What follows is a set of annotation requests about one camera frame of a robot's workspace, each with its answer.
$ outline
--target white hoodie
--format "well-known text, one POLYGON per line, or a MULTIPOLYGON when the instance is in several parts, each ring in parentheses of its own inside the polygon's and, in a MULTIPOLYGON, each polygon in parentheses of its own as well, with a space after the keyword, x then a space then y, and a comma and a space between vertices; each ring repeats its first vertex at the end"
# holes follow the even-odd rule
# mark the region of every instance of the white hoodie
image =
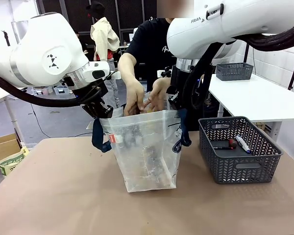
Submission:
POLYGON ((107 61, 108 50, 115 52, 120 46, 118 36, 113 31, 110 23, 105 17, 92 25, 90 35, 96 43, 96 53, 101 61, 107 61))

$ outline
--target person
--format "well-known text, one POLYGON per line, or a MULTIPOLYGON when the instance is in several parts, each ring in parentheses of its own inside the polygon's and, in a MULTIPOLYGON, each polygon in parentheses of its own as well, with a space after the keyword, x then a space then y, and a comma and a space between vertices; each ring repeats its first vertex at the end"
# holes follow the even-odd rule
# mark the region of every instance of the person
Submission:
MULTIPOLYGON (((95 41, 94 61, 107 61, 110 71, 115 71, 113 54, 119 49, 120 40, 105 17, 105 7, 98 1, 93 1, 86 7, 96 23, 91 26, 91 38, 95 41)), ((119 108, 118 86, 115 78, 105 80, 108 93, 103 97, 106 104, 119 108)))
POLYGON ((144 88, 135 78, 134 66, 138 63, 146 64, 147 92, 151 92, 150 100, 156 110, 161 110, 163 96, 170 85, 169 78, 157 77, 158 70, 176 64, 176 57, 172 55, 167 45, 167 32, 173 18, 157 18, 142 23, 133 40, 119 60, 119 71, 126 85, 126 107, 124 114, 134 115, 144 107, 144 88))
POLYGON ((79 39, 80 44, 82 45, 82 50, 83 50, 84 54, 87 53, 86 43, 84 43, 84 42, 79 38, 79 33, 78 33, 76 30, 74 30, 74 33, 76 34, 76 36, 77 36, 78 39, 79 39))

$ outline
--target black cable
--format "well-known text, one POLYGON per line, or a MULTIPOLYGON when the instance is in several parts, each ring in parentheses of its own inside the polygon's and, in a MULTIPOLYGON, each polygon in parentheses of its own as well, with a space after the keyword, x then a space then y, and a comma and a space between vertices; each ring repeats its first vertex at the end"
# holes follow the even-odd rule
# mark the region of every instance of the black cable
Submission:
MULTIPOLYGON (((41 126, 40 126, 40 124, 39 124, 39 121, 38 121, 37 115, 36 115, 36 113, 35 113, 34 107, 33 107, 32 104, 30 104, 30 105, 31 105, 31 109, 33 110, 33 113, 34 113, 34 115, 35 115, 35 117, 36 117, 36 120, 37 120, 37 123, 38 123, 39 129, 41 130, 41 132, 42 132, 45 136, 47 136, 48 138, 51 138, 50 136, 48 136, 48 135, 47 135, 47 134, 41 129, 41 126)), ((92 132, 79 134, 79 135, 77 135, 77 136, 69 136, 69 138, 74 138, 74 137, 78 137, 78 136, 82 136, 82 135, 87 135, 87 134, 92 134, 92 132)))
POLYGON ((247 34, 234 37, 242 40, 260 51, 277 51, 294 47, 294 27, 271 36, 263 34, 247 34))
POLYGON ((255 54, 254 54, 254 48, 253 48, 253 60, 254 60, 254 69, 255 69, 255 75, 256 75, 256 64, 255 64, 255 54))
POLYGON ((78 137, 78 136, 82 136, 82 135, 87 135, 87 134, 92 134, 92 132, 79 134, 77 136, 69 136, 69 138, 74 138, 74 137, 78 137))
POLYGON ((53 107, 53 108, 66 108, 66 107, 74 107, 79 106, 79 100, 77 98, 73 99, 44 99, 40 97, 33 96, 31 94, 28 94, 26 92, 20 91, 7 81, 5 81, 3 78, 0 77, 0 88, 4 89, 11 95, 15 96, 16 98, 19 98, 21 100, 24 100, 26 102, 38 105, 38 106, 44 106, 44 107, 53 107))
POLYGON ((40 126, 40 124, 39 124, 39 121, 38 121, 37 115, 36 115, 36 113, 35 113, 34 107, 33 107, 32 104, 30 104, 30 105, 31 105, 31 109, 33 110, 33 113, 34 113, 34 115, 35 115, 35 117, 36 117, 36 120, 37 120, 37 123, 38 123, 39 129, 41 130, 41 132, 42 132, 45 136, 47 136, 48 138, 51 138, 49 135, 47 135, 47 134, 46 134, 45 132, 43 132, 43 130, 41 129, 41 126, 40 126))
POLYGON ((198 111, 201 109, 203 102, 207 96, 209 85, 212 76, 212 66, 211 62, 214 56, 217 54, 219 49, 223 43, 212 43, 196 64, 194 69, 192 70, 191 74, 185 81, 183 93, 182 93, 182 105, 188 109, 193 111, 198 111), (194 86, 196 85, 197 81, 201 76, 204 76, 204 82, 199 86, 200 94, 197 97, 196 101, 193 100, 193 93, 194 93, 194 86))

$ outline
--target marker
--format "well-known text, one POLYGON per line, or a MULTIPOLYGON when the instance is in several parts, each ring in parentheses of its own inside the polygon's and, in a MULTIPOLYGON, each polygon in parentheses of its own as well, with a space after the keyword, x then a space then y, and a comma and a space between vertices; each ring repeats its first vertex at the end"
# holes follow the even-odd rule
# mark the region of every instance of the marker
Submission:
POLYGON ((251 153, 248 145, 246 144, 246 142, 243 140, 243 138, 240 135, 237 135, 235 139, 237 140, 239 146, 242 147, 246 153, 251 153))
POLYGON ((217 150, 232 150, 233 147, 214 147, 214 149, 217 149, 217 150))

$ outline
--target table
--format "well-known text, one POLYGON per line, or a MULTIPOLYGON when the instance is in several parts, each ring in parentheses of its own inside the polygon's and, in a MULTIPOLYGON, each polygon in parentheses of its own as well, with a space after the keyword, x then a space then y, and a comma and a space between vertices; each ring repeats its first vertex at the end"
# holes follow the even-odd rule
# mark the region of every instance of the table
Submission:
POLYGON ((120 49, 120 55, 122 56, 124 52, 126 52, 128 46, 119 46, 120 49))
POLYGON ((16 129, 16 132, 18 133, 21 141, 25 143, 25 138, 24 138, 24 136, 23 136, 23 134, 21 132, 18 121, 16 120, 16 118, 14 116, 14 113, 13 113, 11 107, 10 107, 10 104, 9 104, 9 101, 8 101, 8 99, 9 99, 8 95, 10 95, 8 92, 6 92, 5 90, 0 88, 0 103, 4 101, 6 109, 8 110, 8 113, 10 115, 11 122, 12 122, 14 128, 16 129))
POLYGON ((0 235, 294 235, 294 160, 269 184, 217 185, 193 144, 177 189, 127 193, 90 137, 41 141, 0 184, 0 235))
POLYGON ((294 92, 252 74, 246 81, 221 81, 213 74, 210 93, 233 116, 252 122, 273 122, 271 137, 276 141, 282 121, 294 120, 294 92))

